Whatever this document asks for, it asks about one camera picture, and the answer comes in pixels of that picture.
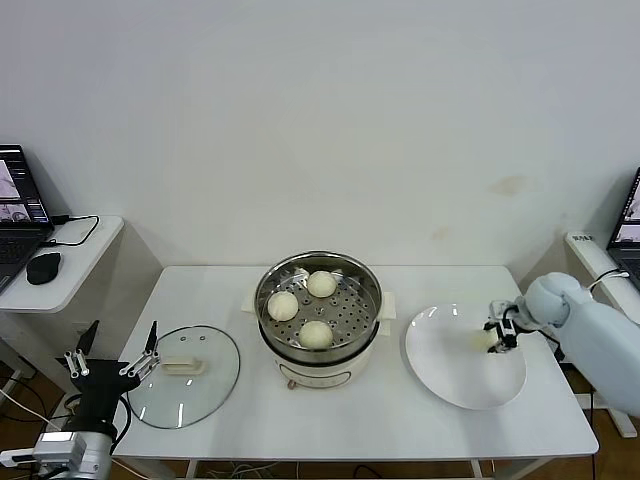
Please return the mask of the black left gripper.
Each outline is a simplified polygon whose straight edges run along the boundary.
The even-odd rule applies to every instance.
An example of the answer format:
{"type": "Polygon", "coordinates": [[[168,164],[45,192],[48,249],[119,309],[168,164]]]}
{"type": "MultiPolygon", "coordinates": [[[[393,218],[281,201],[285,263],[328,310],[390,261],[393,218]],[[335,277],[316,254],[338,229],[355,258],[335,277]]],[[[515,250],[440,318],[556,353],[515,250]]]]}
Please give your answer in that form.
{"type": "Polygon", "coordinates": [[[100,321],[95,320],[80,335],[74,350],[64,352],[63,359],[72,384],[81,394],[80,403],[69,420],[70,426],[112,426],[119,398],[136,389],[145,370],[159,361],[157,322],[151,325],[144,349],[133,362],[88,360],[100,321]]]}

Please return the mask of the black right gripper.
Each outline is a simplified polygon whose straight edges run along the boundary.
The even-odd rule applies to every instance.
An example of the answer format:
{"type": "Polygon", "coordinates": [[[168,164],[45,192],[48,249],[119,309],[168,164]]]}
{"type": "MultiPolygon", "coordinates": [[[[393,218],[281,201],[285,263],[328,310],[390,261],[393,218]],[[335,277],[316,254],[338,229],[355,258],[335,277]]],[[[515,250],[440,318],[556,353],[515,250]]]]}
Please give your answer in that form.
{"type": "Polygon", "coordinates": [[[501,327],[496,321],[488,320],[482,328],[484,349],[487,353],[515,349],[518,333],[525,329],[520,325],[520,309],[516,303],[506,302],[501,314],[501,327]]]}

